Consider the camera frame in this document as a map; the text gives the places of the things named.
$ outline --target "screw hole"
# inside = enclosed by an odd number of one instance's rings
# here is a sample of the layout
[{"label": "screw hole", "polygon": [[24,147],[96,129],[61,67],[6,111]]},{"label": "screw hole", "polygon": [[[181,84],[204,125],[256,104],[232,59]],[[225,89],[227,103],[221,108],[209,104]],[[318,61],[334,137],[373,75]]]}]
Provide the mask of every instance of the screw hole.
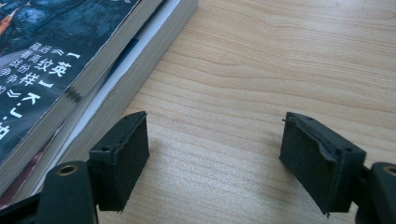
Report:
[{"label": "screw hole", "polygon": [[75,173],[78,170],[78,166],[75,164],[71,165],[66,165],[62,168],[59,168],[59,170],[56,171],[56,175],[71,175]]}]

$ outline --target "book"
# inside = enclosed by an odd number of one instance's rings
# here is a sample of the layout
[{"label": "book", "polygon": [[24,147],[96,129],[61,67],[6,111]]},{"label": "book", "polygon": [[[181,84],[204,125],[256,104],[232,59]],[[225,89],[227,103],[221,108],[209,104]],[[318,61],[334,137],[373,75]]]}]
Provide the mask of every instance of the book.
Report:
[{"label": "book", "polygon": [[55,165],[85,161],[88,151],[118,121],[157,62],[197,8],[197,0],[166,0],[157,8],[117,59],[110,76],[89,101],[82,116],[70,117],[75,126],[66,139],[55,137],[27,177],[12,202],[38,193],[45,173]]},{"label": "book", "polygon": [[0,195],[62,127],[161,0],[0,6]]}]

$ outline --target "book cover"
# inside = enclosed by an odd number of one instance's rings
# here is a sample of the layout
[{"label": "book cover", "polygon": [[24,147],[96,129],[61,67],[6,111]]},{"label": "book cover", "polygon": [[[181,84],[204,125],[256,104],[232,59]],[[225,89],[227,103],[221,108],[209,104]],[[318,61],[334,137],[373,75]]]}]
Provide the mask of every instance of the book cover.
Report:
[{"label": "book cover", "polygon": [[0,164],[139,3],[0,1]]}]

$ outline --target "table surface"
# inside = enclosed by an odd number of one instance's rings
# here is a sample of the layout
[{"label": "table surface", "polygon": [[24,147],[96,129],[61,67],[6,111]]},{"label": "table surface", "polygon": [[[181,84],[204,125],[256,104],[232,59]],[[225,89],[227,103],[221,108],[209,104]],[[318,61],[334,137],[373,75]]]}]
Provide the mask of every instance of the table surface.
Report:
[{"label": "table surface", "polygon": [[396,162],[396,2],[200,0],[124,114],[150,157],[101,223],[353,223],[322,215],[280,162],[286,112]]}]

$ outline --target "black plastic part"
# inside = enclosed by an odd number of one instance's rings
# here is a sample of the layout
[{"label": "black plastic part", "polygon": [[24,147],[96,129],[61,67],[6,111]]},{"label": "black plastic part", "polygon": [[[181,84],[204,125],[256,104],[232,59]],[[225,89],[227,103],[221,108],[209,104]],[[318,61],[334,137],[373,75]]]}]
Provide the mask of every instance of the black plastic part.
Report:
[{"label": "black plastic part", "polygon": [[348,212],[350,185],[363,166],[365,154],[320,122],[287,113],[279,158],[323,214]]},{"label": "black plastic part", "polygon": [[396,223],[396,165],[373,164],[368,189],[381,223]]},{"label": "black plastic part", "polygon": [[40,194],[36,194],[26,200],[14,203],[0,210],[0,223],[2,224],[31,224],[35,223]]},{"label": "black plastic part", "polygon": [[97,222],[87,164],[71,161],[51,169],[44,181],[35,224]]},{"label": "black plastic part", "polygon": [[88,164],[102,211],[122,211],[149,157],[146,112],[121,119],[91,149]]}]

